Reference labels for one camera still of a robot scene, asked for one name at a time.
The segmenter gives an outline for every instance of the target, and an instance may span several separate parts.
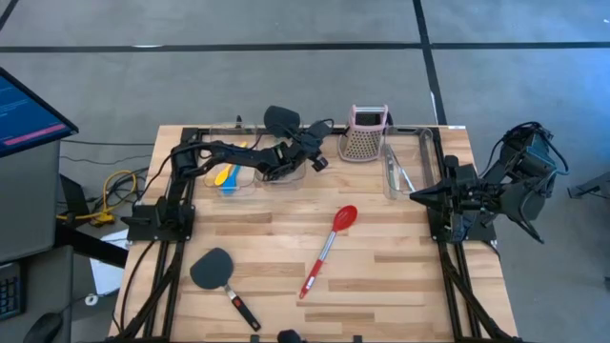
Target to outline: red silicone spatula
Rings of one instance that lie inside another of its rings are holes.
[[[358,216],[358,210],[356,209],[355,206],[352,206],[352,205],[343,207],[341,210],[339,210],[339,212],[337,212],[335,214],[335,221],[333,222],[333,230],[331,231],[331,234],[329,234],[328,239],[326,239],[326,244],[324,245],[324,249],[322,249],[320,256],[317,258],[317,261],[315,262],[314,267],[312,268],[312,271],[309,273],[309,276],[307,276],[307,279],[305,279],[305,283],[303,284],[303,287],[301,288],[301,294],[298,296],[299,298],[301,298],[301,299],[304,298],[305,294],[307,294],[309,289],[314,285],[315,277],[317,276],[317,273],[320,271],[320,268],[322,268],[324,259],[326,258],[328,251],[331,249],[333,240],[335,240],[336,233],[340,232],[341,230],[345,230],[345,229],[351,227],[352,224],[354,224],[354,222],[356,221],[357,216]]]

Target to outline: yellow spoon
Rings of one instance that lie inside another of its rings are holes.
[[[240,148],[246,148],[248,146],[248,142],[241,142],[241,144],[239,145]],[[227,165],[227,167],[225,167],[222,171],[220,171],[218,173],[218,175],[216,176],[216,179],[213,181],[213,183],[216,186],[222,186],[223,183],[225,183],[225,181],[227,181],[227,178],[229,177],[229,172],[231,172],[231,168],[233,167],[233,165]]]

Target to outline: clear plastic container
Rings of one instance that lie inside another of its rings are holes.
[[[286,138],[276,138],[272,134],[264,134],[261,137],[261,140],[258,143],[258,146],[261,147],[261,149],[270,148],[270,147],[273,147],[273,146],[279,144],[280,142],[286,142],[288,145],[292,144]],[[278,180],[273,180],[273,181],[264,180],[263,174],[259,171],[256,171],[254,173],[254,180],[256,182],[256,185],[258,187],[264,189],[265,191],[273,192],[273,191],[298,190],[301,187],[303,187],[305,173],[307,170],[305,168],[306,165],[307,165],[307,162],[304,162],[303,164],[298,166],[296,171],[293,171],[293,172],[289,173],[288,175],[286,175]]]
[[[210,134],[203,137],[205,142],[213,142],[216,140],[222,141],[225,144],[233,144],[236,146],[244,146],[245,148],[252,147],[256,142],[257,126],[243,123],[223,123],[210,126]],[[201,152],[202,157],[206,156],[206,152]],[[200,164],[206,162],[205,158],[200,159]],[[226,181],[220,186],[216,185],[216,177],[226,168],[229,169],[229,176]],[[254,184],[254,168],[234,166],[226,163],[221,163],[214,166],[203,178],[203,183],[206,187],[216,189],[220,196],[243,196],[252,194],[255,191]]]
[[[405,200],[409,194],[433,186],[439,171],[432,132],[427,128],[392,126],[386,129],[381,149],[383,193]]]

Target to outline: cheese grater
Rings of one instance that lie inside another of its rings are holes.
[[[381,154],[388,107],[352,106],[348,127],[338,138],[339,157],[349,162],[373,161]]]

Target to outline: black turner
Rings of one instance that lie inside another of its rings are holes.
[[[218,287],[224,288],[227,295],[231,298],[231,303],[257,332],[260,330],[260,324],[258,324],[258,321],[248,310],[248,307],[239,295],[235,294],[229,286],[229,279],[232,274],[233,260],[227,252],[220,248],[210,250],[191,267],[191,278],[195,285],[204,290],[215,290]]]

